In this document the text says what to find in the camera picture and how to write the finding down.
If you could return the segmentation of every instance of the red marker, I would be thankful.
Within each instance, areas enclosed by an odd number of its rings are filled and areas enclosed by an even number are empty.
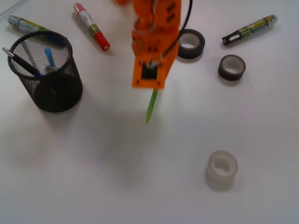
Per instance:
[[[78,12],[79,20],[85,26],[90,35],[99,43],[99,45],[102,47],[102,50],[108,50],[110,48],[109,42],[106,40],[86,9],[80,3],[76,3],[74,8]]]

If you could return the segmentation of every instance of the roll of tape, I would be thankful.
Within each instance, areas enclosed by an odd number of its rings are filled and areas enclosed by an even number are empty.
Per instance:
[[[223,57],[218,68],[219,75],[228,81],[239,80],[242,78],[245,70],[245,62],[237,55],[226,55]]]
[[[204,36],[194,29],[184,29],[179,39],[178,56],[185,59],[199,57],[204,51],[206,41]]]
[[[227,151],[211,154],[206,165],[206,180],[214,189],[228,189],[238,171],[237,159]]]

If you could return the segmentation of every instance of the clear tape roll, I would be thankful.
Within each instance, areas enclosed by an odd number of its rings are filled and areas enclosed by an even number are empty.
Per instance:
[[[216,190],[231,187],[238,171],[237,159],[227,151],[216,151],[211,154],[206,165],[206,180]]]

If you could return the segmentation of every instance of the green marker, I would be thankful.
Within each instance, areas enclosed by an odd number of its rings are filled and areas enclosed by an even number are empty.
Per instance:
[[[151,95],[150,102],[149,102],[148,112],[146,113],[146,124],[150,121],[150,117],[153,113],[157,94],[158,94],[158,90],[153,90],[153,94]]]

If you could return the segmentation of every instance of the red marker cap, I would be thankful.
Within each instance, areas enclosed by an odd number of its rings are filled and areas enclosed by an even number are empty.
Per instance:
[[[80,3],[76,3],[74,5],[75,10],[78,12],[78,14],[82,11],[86,11],[86,9],[83,7],[83,5],[81,5]]]
[[[106,40],[101,32],[96,33],[94,35],[94,39],[99,43],[103,51],[106,51],[110,48],[110,43]]]

